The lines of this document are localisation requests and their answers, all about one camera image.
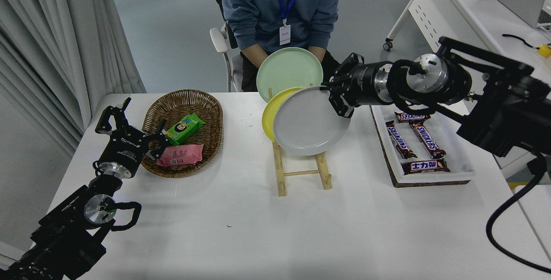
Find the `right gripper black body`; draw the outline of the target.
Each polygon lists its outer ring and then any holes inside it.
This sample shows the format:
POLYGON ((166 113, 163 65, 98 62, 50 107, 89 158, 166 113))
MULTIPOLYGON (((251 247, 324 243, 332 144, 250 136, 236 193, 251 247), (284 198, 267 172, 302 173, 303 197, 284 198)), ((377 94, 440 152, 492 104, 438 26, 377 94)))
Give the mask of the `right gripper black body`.
POLYGON ((350 106, 374 105, 374 64, 354 64, 346 74, 349 81, 344 86, 344 99, 350 106))

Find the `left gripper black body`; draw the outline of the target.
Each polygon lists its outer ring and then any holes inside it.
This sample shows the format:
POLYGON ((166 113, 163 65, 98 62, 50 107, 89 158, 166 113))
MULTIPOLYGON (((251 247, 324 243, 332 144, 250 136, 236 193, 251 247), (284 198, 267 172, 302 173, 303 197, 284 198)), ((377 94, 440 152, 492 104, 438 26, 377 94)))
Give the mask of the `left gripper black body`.
POLYGON ((112 131, 108 145, 98 159, 99 171, 116 177, 134 177, 148 151, 145 137, 146 134, 136 128, 112 131))

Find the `person's right hand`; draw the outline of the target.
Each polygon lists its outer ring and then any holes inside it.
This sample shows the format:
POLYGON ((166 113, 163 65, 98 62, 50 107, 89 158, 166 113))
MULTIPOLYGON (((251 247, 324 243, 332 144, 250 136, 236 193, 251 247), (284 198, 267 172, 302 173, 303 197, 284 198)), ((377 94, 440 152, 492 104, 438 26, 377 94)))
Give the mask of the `person's right hand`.
POLYGON ((254 66, 256 66, 256 68, 260 68, 269 56, 259 44, 254 44, 250 47, 241 49, 241 52, 254 66))

